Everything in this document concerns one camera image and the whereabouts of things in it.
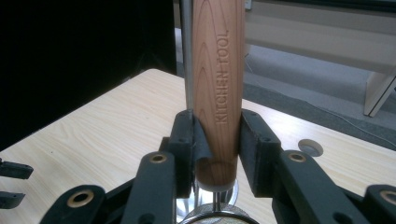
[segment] black plastic bracket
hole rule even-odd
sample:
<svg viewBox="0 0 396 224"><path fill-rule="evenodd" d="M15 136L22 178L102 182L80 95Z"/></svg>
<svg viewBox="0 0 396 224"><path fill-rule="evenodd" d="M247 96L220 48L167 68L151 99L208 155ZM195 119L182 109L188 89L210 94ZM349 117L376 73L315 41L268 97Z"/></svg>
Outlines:
<svg viewBox="0 0 396 224"><path fill-rule="evenodd" d="M0 158L0 176L28 179L33 172L29 165L10 161L2 161ZM24 198L22 193L0 191L0 209L12 209L20 205Z"/></svg>

